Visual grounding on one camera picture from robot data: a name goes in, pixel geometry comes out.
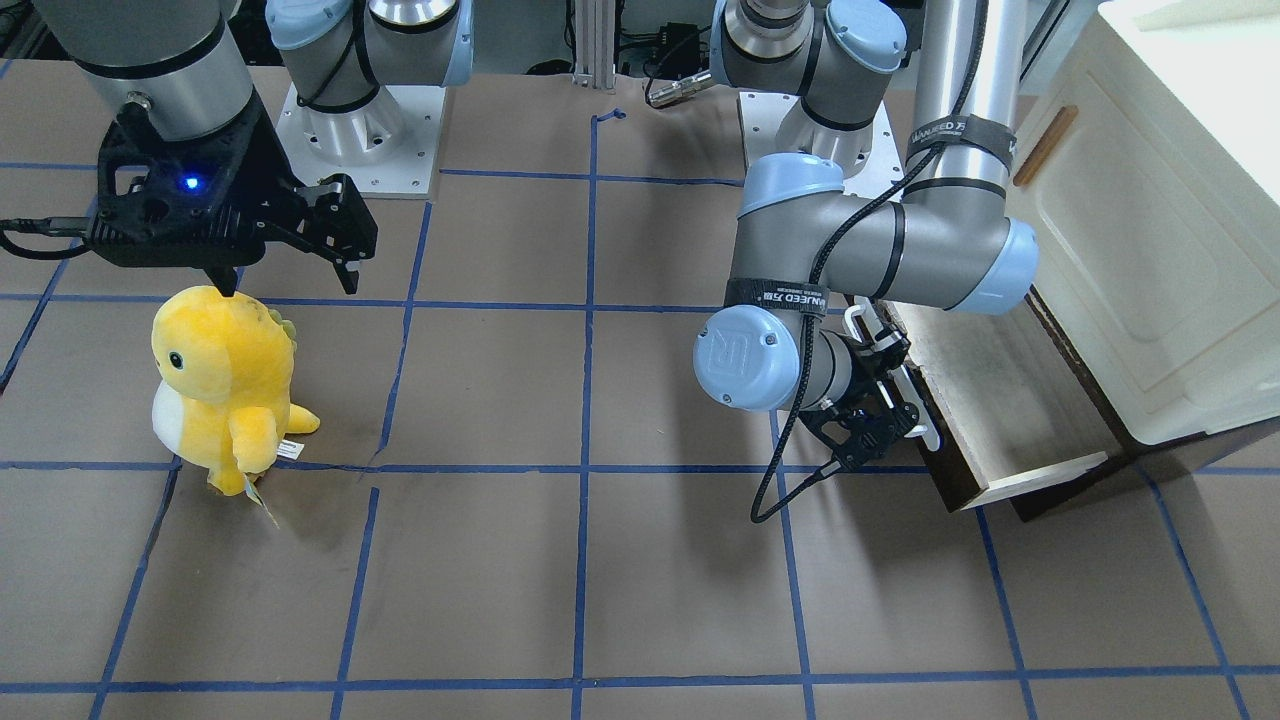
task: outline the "drawer handle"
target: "drawer handle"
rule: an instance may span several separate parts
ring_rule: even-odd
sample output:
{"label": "drawer handle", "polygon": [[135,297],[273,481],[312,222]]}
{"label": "drawer handle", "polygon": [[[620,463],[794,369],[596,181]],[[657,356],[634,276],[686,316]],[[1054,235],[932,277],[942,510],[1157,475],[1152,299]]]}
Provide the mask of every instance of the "drawer handle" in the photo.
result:
{"label": "drawer handle", "polygon": [[1048,129],[1044,131],[1044,135],[1036,142],[1036,147],[1032,149],[1030,155],[1027,156],[1027,161],[1023,163],[1021,168],[1018,168],[1018,174],[1014,176],[1014,187],[1030,184],[1036,179],[1041,167],[1048,160],[1050,154],[1053,152],[1057,143],[1062,141],[1066,128],[1071,127],[1071,123],[1075,122],[1075,117],[1079,114],[1080,109],[1075,105],[1065,105],[1059,109],[1057,114],[1053,115],[1053,120],[1048,124]]}

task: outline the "white mounting plate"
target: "white mounting plate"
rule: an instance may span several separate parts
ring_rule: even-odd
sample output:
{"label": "white mounting plate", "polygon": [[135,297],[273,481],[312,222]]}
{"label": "white mounting plate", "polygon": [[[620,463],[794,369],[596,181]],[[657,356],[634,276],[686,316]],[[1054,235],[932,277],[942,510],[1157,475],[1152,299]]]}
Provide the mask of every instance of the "white mounting plate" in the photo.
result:
{"label": "white mounting plate", "polygon": [[[742,119],[742,154],[746,156],[748,168],[764,155],[777,152],[774,137],[778,135],[778,126],[796,100],[795,95],[776,92],[737,94],[739,117]],[[872,154],[863,163],[861,172],[845,179],[845,195],[876,197],[901,178],[902,164],[897,156],[897,145],[893,142],[893,128],[890,127],[888,113],[881,102],[876,110]]]}
{"label": "white mounting plate", "polygon": [[335,165],[320,159],[311,150],[311,142],[302,131],[302,120],[296,111],[297,88],[289,86],[284,110],[275,124],[293,174],[307,184],[334,173],[346,173],[356,182],[365,197],[393,197],[406,200],[431,200],[440,149],[440,131],[444,127],[443,87],[389,85],[396,101],[404,114],[404,127],[412,131],[396,152],[372,165]]}

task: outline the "white belly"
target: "white belly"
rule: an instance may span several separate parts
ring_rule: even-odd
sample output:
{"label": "white belly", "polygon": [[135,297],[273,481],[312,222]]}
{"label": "white belly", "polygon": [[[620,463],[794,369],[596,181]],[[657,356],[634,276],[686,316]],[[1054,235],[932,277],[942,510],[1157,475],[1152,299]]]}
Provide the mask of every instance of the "white belly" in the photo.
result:
{"label": "white belly", "polygon": [[151,402],[151,429],[174,455],[178,455],[178,445],[182,442],[182,396],[169,383],[160,380]]}

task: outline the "toy label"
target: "toy label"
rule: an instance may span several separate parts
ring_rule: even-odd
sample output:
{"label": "toy label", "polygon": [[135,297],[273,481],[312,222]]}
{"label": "toy label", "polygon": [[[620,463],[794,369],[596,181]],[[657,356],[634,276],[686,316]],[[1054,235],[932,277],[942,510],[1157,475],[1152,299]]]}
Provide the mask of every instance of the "toy label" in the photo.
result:
{"label": "toy label", "polygon": [[302,448],[306,447],[301,442],[293,442],[292,439],[282,439],[280,445],[276,446],[275,454],[280,457],[287,457],[289,460],[297,460],[298,455],[302,455]]}

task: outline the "yellow dinosaur plush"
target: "yellow dinosaur plush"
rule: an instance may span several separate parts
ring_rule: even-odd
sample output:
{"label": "yellow dinosaur plush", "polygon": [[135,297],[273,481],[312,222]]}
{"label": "yellow dinosaur plush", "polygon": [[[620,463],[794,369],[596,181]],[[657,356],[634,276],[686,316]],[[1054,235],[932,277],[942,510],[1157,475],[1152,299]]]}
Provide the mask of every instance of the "yellow dinosaur plush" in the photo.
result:
{"label": "yellow dinosaur plush", "polygon": [[160,388],[151,427],[175,455],[209,468],[224,495],[253,489],[285,433],[310,433],[320,419],[289,404],[293,323],[247,295],[192,287],[170,297],[151,327]]}

